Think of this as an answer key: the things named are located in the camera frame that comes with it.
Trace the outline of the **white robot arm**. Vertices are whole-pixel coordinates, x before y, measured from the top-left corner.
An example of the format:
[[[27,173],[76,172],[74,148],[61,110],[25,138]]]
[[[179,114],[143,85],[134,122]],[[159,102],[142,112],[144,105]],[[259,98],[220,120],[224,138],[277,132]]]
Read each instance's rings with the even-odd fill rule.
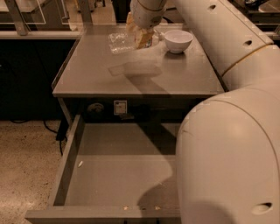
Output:
[[[228,0],[173,1],[227,87],[178,131],[181,223],[280,224],[280,50]]]

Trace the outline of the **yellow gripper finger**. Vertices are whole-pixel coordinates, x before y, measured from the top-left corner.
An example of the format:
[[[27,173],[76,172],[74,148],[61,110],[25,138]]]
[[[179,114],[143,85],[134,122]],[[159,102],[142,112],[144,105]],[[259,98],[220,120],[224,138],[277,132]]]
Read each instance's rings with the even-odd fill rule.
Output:
[[[138,29],[135,32],[135,44],[136,48],[144,48],[149,40],[152,39],[154,34],[153,29]]]
[[[126,31],[128,33],[133,33],[137,31],[137,25],[134,22],[132,14],[129,12],[126,18]]]

